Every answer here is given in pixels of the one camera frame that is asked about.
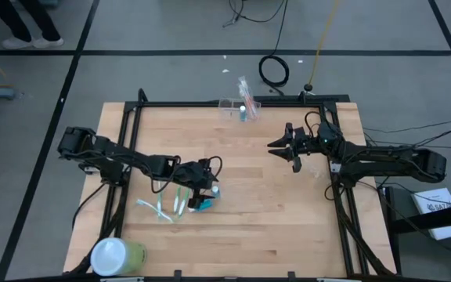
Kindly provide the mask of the black aluminium table frame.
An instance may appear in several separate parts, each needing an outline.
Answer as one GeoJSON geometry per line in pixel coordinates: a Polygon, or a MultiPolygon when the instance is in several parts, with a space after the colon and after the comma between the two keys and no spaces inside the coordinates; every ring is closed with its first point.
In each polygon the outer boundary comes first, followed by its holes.
{"type": "Polygon", "coordinates": [[[260,118],[221,117],[217,101],[105,103],[96,130],[145,154],[182,160],[220,156],[213,171],[221,198],[203,213],[186,212],[175,223],[159,220],[136,204],[153,200],[150,181],[138,169],[98,193],[78,216],[65,261],[65,278],[94,280],[88,253],[108,236],[146,246],[135,282],[382,282],[397,269],[379,193],[366,177],[345,193],[337,175],[293,173],[267,145],[288,122],[301,126],[321,117],[345,138],[363,144],[355,103],[345,95],[265,96],[260,118]]]}

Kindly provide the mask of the empty clear plastic wrap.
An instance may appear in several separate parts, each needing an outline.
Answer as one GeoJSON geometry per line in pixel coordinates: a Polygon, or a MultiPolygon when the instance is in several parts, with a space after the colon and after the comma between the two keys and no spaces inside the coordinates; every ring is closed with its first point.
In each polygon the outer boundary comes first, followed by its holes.
{"type": "Polygon", "coordinates": [[[327,157],[323,154],[310,154],[301,157],[301,172],[308,173],[314,178],[328,174],[327,157]]]}

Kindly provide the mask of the person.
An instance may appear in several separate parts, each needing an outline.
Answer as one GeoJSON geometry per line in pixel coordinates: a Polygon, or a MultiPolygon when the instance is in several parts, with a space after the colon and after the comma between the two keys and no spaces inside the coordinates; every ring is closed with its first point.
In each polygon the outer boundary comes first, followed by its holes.
{"type": "Polygon", "coordinates": [[[47,49],[64,44],[51,16],[39,0],[17,0],[30,14],[41,30],[41,37],[34,39],[10,0],[0,0],[0,19],[11,30],[12,36],[2,41],[4,49],[47,49]]]}

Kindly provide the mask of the black side stand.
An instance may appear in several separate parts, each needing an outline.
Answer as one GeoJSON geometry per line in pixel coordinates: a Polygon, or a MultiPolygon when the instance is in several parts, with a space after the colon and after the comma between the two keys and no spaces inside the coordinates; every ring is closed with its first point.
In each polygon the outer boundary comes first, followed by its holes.
{"type": "Polygon", "coordinates": [[[386,225],[390,236],[420,232],[435,240],[451,237],[451,194],[446,188],[414,192],[388,183],[378,190],[386,205],[386,225]],[[415,215],[407,217],[395,203],[412,204],[415,215]]]}

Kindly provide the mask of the white labelled box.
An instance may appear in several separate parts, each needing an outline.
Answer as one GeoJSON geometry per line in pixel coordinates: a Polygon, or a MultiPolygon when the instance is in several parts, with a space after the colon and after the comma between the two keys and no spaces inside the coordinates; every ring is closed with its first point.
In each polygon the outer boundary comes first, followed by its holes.
{"type": "Polygon", "coordinates": [[[451,193],[447,188],[416,192],[411,195],[420,218],[413,222],[428,229],[432,238],[451,238],[451,193]]]}

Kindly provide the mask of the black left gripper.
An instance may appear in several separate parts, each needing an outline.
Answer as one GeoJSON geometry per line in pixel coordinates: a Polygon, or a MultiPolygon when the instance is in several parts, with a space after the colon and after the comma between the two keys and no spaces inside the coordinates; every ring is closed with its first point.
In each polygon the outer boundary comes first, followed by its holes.
{"type": "Polygon", "coordinates": [[[211,159],[204,158],[198,161],[189,161],[178,166],[178,184],[191,190],[202,190],[200,195],[192,196],[188,201],[188,208],[199,209],[204,196],[215,198],[213,182],[217,182],[217,176],[211,171],[211,159]]]}

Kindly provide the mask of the clear acrylic organizer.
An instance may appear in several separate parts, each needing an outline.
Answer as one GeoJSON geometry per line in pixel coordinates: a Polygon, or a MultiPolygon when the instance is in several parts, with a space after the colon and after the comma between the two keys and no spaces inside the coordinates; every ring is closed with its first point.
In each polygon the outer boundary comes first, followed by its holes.
{"type": "MultiPolygon", "coordinates": [[[[257,115],[258,117],[255,120],[252,120],[248,116],[247,111],[247,121],[257,121],[260,118],[261,107],[262,104],[254,101],[255,106],[257,107],[257,115]]],[[[218,101],[218,109],[221,117],[229,120],[240,120],[240,106],[244,105],[242,98],[225,98],[220,99],[218,101]]]]}

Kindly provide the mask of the green wipes canister white lid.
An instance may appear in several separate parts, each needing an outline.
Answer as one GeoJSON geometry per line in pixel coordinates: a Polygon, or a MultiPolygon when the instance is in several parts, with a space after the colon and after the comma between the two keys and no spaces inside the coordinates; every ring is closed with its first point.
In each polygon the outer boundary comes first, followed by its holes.
{"type": "Polygon", "coordinates": [[[90,264],[94,273],[108,277],[137,271],[143,267],[146,258],[143,244],[109,237],[94,246],[90,264]]]}

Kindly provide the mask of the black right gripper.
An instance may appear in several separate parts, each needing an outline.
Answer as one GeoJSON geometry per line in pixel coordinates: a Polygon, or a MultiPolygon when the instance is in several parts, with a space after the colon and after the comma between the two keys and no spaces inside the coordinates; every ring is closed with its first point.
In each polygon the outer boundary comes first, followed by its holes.
{"type": "Polygon", "coordinates": [[[300,154],[326,154],[326,148],[321,144],[318,137],[306,135],[302,127],[293,128],[291,123],[286,123],[283,136],[269,143],[267,147],[283,148],[271,149],[269,153],[281,157],[286,161],[292,161],[293,172],[300,172],[301,170],[300,154]]]}

